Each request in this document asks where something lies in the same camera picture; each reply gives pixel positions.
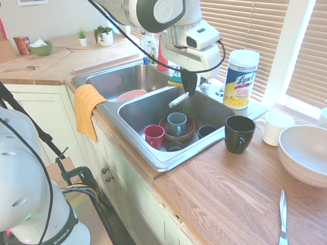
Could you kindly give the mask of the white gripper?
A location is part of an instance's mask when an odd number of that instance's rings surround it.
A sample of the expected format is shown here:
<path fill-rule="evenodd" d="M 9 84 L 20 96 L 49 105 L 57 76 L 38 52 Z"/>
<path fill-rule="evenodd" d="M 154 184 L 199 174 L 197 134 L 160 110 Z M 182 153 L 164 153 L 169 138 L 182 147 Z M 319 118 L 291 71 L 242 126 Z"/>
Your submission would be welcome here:
<path fill-rule="evenodd" d="M 194 96 L 197 86 L 197 74 L 204 78 L 214 78 L 220 72 L 220 48 L 217 44 L 197 50 L 191 47 L 180 49 L 169 42 L 166 33 L 161 34 L 160 45 L 163 57 L 181 68 L 181 80 L 185 93 Z"/>

